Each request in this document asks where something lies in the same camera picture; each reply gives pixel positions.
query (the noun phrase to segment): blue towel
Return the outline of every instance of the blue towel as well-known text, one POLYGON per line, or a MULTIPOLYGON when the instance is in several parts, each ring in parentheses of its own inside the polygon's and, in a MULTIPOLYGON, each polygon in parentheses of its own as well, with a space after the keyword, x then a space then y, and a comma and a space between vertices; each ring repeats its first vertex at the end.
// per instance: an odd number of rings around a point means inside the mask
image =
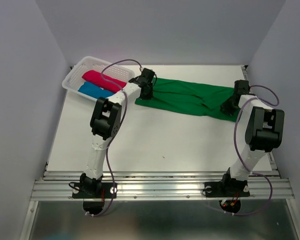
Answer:
POLYGON ((107 98, 112 96, 114 93, 108 90, 101 89, 91 82, 86 81, 78 90, 78 92, 86 94, 90 97, 98 99, 100 97, 107 98))

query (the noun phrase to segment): rolled towel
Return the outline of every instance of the rolled towel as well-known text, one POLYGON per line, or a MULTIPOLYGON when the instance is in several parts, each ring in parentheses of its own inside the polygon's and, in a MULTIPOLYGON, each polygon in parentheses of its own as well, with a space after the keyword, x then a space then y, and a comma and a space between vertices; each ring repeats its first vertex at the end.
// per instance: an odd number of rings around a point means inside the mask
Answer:
POLYGON ((101 89, 100 87, 88 81, 84 82, 84 84, 79 88, 78 92, 86 94, 95 99, 100 97, 107 98, 114 94, 113 92, 101 89))
MULTIPOLYGON (((116 84, 118 84, 122 88, 124 88, 127 84, 124 81, 120 81, 120 80, 112 78, 110 76, 107 76, 107 75, 104 75, 104 74, 103 74, 103 76, 104 76, 105 79, 110 80, 112 82, 115 82, 116 84)), ((110 92, 116 93, 116 92, 120 91, 120 88, 117 85, 115 85, 111 82, 105 81, 101 77, 101 73, 97 72, 95 70, 87 71, 85 74, 83 74, 82 78, 84 80, 86 80, 87 82, 90 82, 94 85, 97 85, 98 87, 103 88, 105 90, 108 90, 110 92)))

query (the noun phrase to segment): folded cloth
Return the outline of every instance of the folded cloth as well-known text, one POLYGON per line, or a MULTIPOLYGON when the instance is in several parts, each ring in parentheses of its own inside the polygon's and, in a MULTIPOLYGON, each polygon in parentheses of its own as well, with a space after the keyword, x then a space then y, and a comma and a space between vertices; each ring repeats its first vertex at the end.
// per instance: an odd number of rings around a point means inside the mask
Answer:
MULTIPOLYGON (((103 77, 107 80, 110 80, 112 82, 115 82, 116 84, 118 84, 119 86, 121 86, 122 88, 124 88, 127 83, 124 82, 124 81, 120 81, 118 79, 115 79, 115 78, 112 78, 110 76, 107 76, 107 75, 104 75, 103 74, 103 77)), ((120 91, 120 88, 111 83, 111 82, 108 82, 106 80, 104 80, 102 77, 101 77, 101 73, 100 72, 97 72, 95 70, 90 70, 90 71, 87 71, 85 74, 83 74, 82 78, 84 80, 86 80, 87 82, 90 82, 90 83, 93 83, 94 85, 97 85, 98 87, 100 88, 103 88, 105 90, 108 90, 110 92, 113 92, 113 93, 116 93, 116 92, 119 92, 120 91)))
POLYGON ((232 87, 158 78, 153 87, 154 98, 150 100, 137 98, 135 104, 235 122, 239 111, 233 116, 225 115, 220 111, 220 105, 231 97, 233 92, 232 87))
POLYGON ((84 82, 84 84, 79 88, 78 92, 86 94, 95 99, 100 97, 107 98, 114 94, 113 92, 101 89, 100 87, 88 81, 84 82))

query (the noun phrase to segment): white table surface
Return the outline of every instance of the white table surface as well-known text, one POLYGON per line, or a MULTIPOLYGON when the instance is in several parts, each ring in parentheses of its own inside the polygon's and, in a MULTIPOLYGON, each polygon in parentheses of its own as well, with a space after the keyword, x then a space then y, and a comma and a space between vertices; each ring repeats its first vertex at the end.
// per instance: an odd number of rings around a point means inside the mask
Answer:
MULTIPOLYGON (((125 66, 139 73, 137 66, 125 66)), ((148 65, 158 77, 233 87, 244 79, 241 67, 220 65, 148 65)), ((90 152, 90 119, 95 102, 67 92, 47 171, 83 171, 90 152)), ((243 149, 248 122, 242 116, 238 147, 243 149)), ((223 172, 238 158, 234 123, 130 104, 123 125, 109 149, 115 172, 223 172)), ((103 166, 108 171, 106 161, 103 166)), ((255 171, 271 171, 269 157, 255 171)))

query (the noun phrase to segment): red towel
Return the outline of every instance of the red towel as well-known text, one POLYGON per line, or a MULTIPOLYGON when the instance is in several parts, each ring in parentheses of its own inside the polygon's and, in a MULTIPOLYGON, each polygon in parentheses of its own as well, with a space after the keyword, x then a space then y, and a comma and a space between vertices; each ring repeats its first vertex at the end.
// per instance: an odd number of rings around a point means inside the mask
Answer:
MULTIPOLYGON (((124 88, 127 85, 126 82, 120 81, 118 79, 114 79, 114 78, 112 78, 110 76, 107 76, 107 75, 104 75, 104 74, 103 74, 103 76, 104 76, 105 79, 115 82, 116 84, 118 84, 122 88, 124 88)), ((120 91, 120 88, 117 85, 115 85, 111 82, 105 81, 101 77, 101 73, 97 72, 95 70, 87 71, 85 74, 83 74, 82 78, 84 80, 86 80, 87 82, 90 82, 94 85, 97 85, 98 87, 103 88, 105 90, 108 90, 110 92, 116 93, 116 92, 120 91)))

